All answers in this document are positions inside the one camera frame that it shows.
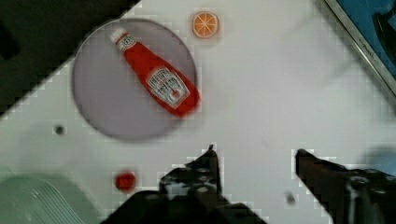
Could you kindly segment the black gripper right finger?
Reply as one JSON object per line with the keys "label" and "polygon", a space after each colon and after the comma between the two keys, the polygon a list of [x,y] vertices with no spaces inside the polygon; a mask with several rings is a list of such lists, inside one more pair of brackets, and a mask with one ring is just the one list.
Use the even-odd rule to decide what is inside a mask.
{"label": "black gripper right finger", "polygon": [[396,224],[393,175],[376,169],[348,169],[305,149],[295,155],[295,173],[333,224]]}

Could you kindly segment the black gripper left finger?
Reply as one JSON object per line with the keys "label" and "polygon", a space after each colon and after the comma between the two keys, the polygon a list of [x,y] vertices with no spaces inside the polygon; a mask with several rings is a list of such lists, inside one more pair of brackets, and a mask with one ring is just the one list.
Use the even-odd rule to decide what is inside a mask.
{"label": "black gripper left finger", "polygon": [[177,167],[164,175],[159,182],[159,192],[169,200],[185,197],[196,188],[209,187],[222,192],[219,158],[211,144],[207,151],[183,167]]}

